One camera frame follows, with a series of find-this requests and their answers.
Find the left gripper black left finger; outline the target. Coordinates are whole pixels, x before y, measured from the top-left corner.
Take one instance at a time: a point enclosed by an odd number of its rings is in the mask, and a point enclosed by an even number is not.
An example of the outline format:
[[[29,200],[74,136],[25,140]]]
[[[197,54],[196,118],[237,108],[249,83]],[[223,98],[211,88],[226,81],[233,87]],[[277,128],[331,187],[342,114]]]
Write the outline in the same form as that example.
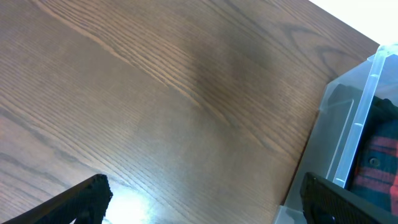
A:
[[[107,176],[96,174],[4,224],[101,224],[112,197]]]

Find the black pants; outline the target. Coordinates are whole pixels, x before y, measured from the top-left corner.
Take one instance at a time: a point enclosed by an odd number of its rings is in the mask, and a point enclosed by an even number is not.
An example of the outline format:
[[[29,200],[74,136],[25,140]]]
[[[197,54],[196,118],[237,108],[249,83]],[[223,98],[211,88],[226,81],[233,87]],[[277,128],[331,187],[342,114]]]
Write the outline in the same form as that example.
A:
[[[330,95],[328,104],[332,106],[357,106],[358,97],[362,91],[352,86],[339,84]],[[376,131],[381,129],[381,125],[389,121],[397,120],[397,106],[391,100],[373,97],[368,111],[366,122],[364,124],[361,138],[359,140],[357,151],[363,151],[366,144],[375,135]]]

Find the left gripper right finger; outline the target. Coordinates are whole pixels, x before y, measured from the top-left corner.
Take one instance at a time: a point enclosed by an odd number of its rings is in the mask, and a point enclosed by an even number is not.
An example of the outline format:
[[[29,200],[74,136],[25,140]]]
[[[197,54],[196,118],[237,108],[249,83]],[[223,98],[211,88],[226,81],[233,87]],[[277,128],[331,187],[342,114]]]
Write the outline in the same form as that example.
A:
[[[397,224],[397,217],[329,180],[307,172],[300,188],[308,224]]]

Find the red navy plaid shirt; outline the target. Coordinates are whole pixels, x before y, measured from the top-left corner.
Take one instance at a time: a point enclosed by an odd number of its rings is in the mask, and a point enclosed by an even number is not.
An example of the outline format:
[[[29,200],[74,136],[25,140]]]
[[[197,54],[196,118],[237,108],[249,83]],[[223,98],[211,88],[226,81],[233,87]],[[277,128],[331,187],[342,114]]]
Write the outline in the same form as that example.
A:
[[[397,216],[397,121],[380,124],[358,155],[350,191]]]

